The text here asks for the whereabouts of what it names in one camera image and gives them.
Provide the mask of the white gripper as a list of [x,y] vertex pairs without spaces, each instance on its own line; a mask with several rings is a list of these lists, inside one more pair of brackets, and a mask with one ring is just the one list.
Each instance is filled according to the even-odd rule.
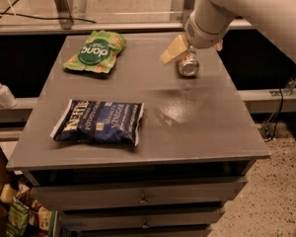
[[185,35],[176,36],[161,54],[164,64],[175,60],[188,50],[188,44],[197,49],[223,49],[223,38],[235,16],[210,0],[199,0],[185,24]]

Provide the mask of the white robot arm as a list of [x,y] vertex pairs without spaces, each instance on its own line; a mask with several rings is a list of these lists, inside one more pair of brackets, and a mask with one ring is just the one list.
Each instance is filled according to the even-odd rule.
[[[241,17],[296,64],[296,0],[199,0],[187,11],[185,34],[196,48],[222,40]],[[208,237],[296,237],[296,131],[285,124],[270,144],[271,158],[250,174],[254,183],[241,194]]]

